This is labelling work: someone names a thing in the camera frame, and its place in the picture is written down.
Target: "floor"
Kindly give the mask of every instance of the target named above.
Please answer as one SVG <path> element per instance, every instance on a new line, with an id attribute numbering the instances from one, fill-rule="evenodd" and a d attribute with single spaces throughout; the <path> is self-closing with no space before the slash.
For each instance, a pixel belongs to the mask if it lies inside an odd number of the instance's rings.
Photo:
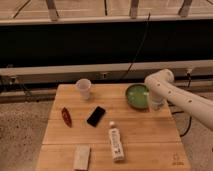
<path id="1" fill-rule="evenodd" d="M 53 101 L 0 104 L 0 170 L 34 171 L 47 118 Z M 180 133 L 187 126 L 188 115 L 174 115 Z M 192 120 L 189 133 L 182 138 L 192 171 L 204 171 L 213 134 Z"/>

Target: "phone screen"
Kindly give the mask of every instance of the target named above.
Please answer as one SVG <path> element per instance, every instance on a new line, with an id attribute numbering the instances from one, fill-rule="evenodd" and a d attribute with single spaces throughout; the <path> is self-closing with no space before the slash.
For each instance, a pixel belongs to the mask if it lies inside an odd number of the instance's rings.
<path id="1" fill-rule="evenodd" d="M 87 123 L 95 127 L 98 124 L 101 117 L 104 115 L 104 113 L 105 109 L 101 108 L 100 106 L 96 107 L 94 112 L 87 119 Z"/>

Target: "smartphone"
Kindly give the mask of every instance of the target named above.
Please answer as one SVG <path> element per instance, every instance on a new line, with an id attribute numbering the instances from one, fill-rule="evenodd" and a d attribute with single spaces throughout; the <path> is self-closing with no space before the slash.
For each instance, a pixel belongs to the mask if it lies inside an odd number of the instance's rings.
<path id="1" fill-rule="evenodd" d="M 90 117 L 87 119 L 87 123 L 96 127 L 96 125 L 98 124 L 99 120 L 104 115 L 104 113 L 105 113 L 105 109 L 103 109 L 100 106 L 96 107 L 94 112 L 92 112 Z"/>

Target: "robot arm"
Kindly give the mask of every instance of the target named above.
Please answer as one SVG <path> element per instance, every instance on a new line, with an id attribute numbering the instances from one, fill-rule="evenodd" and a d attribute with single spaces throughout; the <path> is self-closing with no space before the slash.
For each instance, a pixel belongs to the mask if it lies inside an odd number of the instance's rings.
<path id="1" fill-rule="evenodd" d="M 167 99 L 212 131 L 213 101 L 181 90 L 173 86 L 171 84 L 172 82 L 174 82 L 174 75 L 168 69 L 161 70 L 146 77 L 145 85 L 150 91 L 150 107 L 154 110 L 158 110 L 163 105 L 164 99 Z"/>

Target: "red object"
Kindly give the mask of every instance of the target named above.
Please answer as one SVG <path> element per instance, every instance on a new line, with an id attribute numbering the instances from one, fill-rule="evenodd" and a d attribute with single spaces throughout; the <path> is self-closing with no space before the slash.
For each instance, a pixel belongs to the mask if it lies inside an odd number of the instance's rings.
<path id="1" fill-rule="evenodd" d="M 63 108 L 62 111 L 62 118 L 64 119 L 64 122 L 66 123 L 66 125 L 68 127 L 72 127 L 72 120 L 71 120 L 71 117 L 70 117 L 70 114 L 69 114 L 69 111 L 67 110 L 67 108 Z"/>

